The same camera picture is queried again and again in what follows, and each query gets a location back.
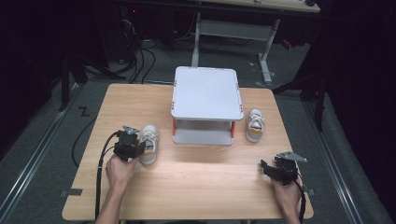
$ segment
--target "floor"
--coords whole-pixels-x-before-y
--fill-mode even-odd
[[[294,79],[309,50],[308,45],[293,49],[273,45],[267,59],[273,83],[266,84],[257,58],[262,46],[257,41],[203,40],[200,66],[232,68],[238,75],[240,87],[272,90]],[[136,53],[136,67],[140,68],[143,62],[144,66],[134,85],[141,83],[145,73],[145,84],[172,84],[176,67],[191,64],[189,39],[177,41],[171,47],[147,40],[142,47],[145,49],[142,54]],[[123,66],[112,63],[111,69]],[[73,160],[78,163],[82,156],[107,86],[115,82],[128,83],[134,69],[122,75],[124,80],[89,75],[85,85],[73,86],[71,103],[62,112],[58,111],[61,85],[54,87],[51,99],[31,118],[19,140],[0,161],[0,223],[84,221],[62,218],[64,193],[71,187],[77,171]],[[304,222],[392,223],[356,160],[330,99],[326,97],[323,132],[319,132],[313,122],[315,102],[301,102],[298,93],[282,92],[276,95],[276,102],[294,152],[309,160],[307,164],[300,164],[300,169],[310,189],[315,214]],[[230,223],[231,220],[211,222]],[[257,220],[257,223],[284,223],[284,220]]]

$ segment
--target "human hand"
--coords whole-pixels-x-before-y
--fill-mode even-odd
[[[282,214],[288,224],[300,223],[297,214],[297,204],[301,198],[301,192],[294,182],[283,186],[282,182],[271,178],[275,190],[276,202],[279,204]]]
[[[130,162],[122,161],[114,154],[106,164],[106,175],[110,187],[119,192],[124,192],[134,175],[134,167],[138,161],[139,158],[134,158]]]

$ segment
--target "white shoe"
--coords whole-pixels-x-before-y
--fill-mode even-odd
[[[258,109],[252,109],[247,114],[247,140],[258,142],[264,133],[264,117]]]
[[[150,165],[157,158],[157,146],[160,139],[160,131],[153,125],[147,125],[140,132],[140,143],[146,141],[145,152],[140,156],[140,161],[145,165]]]

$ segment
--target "white platform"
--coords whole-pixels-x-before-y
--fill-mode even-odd
[[[174,142],[231,145],[233,122],[244,117],[235,71],[178,67],[171,114]]]

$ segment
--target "shoelace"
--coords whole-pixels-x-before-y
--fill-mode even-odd
[[[254,122],[259,122],[260,125],[263,127],[264,126],[264,118],[259,117],[257,115],[250,116],[250,125],[253,124]]]
[[[153,140],[153,139],[158,139],[158,134],[157,133],[152,133],[152,132],[146,132],[143,135],[143,139],[149,139],[149,140]]]

